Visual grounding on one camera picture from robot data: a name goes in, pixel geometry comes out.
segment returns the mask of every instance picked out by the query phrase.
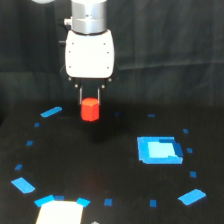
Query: blue tape strip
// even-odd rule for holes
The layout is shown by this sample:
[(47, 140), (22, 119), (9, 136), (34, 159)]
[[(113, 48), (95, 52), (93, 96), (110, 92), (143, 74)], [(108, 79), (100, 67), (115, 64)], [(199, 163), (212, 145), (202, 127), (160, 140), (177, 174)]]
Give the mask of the blue tape strip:
[(181, 149), (181, 145), (179, 143), (173, 143), (173, 147), (174, 147), (175, 154), (177, 156), (182, 157), (183, 152), (182, 152), (182, 149)]
[(197, 173), (195, 171), (190, 172), (191, 177), (197, 178)]
[(40, 123), (35, 123), (35, 124), (34, 124), (34, 127), (35, 127), (35, 128), (40, 127)]
[(189, 133), (188, 129), (183, 129), (183, 132), (184, 132), (185, 134), (188, 134), (188, 133)]
[(15, 170), (20, 170), (22, 168), (22, 164), (18, 164), (16, 167), (15, 167)]
[(204, 198), (206, 194), (198, 189), (195, 189), (181, 197), (178, 198), (178, 200), (182, 201), (185, 205), (190, 205), (201, 198)]
[(36, 200), (34, 203), (37, 205), (37, 207), (41, 207), (43, 204), (46, 204), (50, 201), (54, 201), (53, 195), (49, 195), (47, 197)]
[(156, 200), (150, 200), (149, 205), (150, 205), (150, 207), (152, 207), (152, 208), (156, 208), (156, 207), (157, 207), (157, 202), (156, 202)]
[(105, 206), (112, 206), (112, 199), (105, 199), (104, 205)]
[(193, 150), (191, 148), (187, 148), (188, 153), (193, 153)]
[(175, 139), (159, 139), (160, 143), (176, 143)]
[(148, 114), (148, 117), (156, 117), (155, 114)]
[(64, 201), (65, 200), (65, 196), (54, 196), (54, 199), (56, 201)]
[(82, 205), (83, 207), (86, 207), (90, 203), (90, 201), (83, 198), (79, 198), (76, 203)]
[(42, 113), (41, 116), (42, 117), (49, 117), (49, 116), (51, 116), (53, 114), (58, 113), (59, 111), (62, 111), (62, 108), (61, 107), (55, 107), (55, 108), (53, 108), (51, 110), (48, 110), (48, 111)]
[(11, 181), (11, 183), (15, 185), (20, 191), (22, 191), (23, 194), (27, 194), (35, 190), (35, 188), (22, 177)]
[(27, 146), (31, 146), (31, 145), (33, 145), (33, 141), (28, 141), (28, 142), (26, 143), (26, 145), (27, 145)]

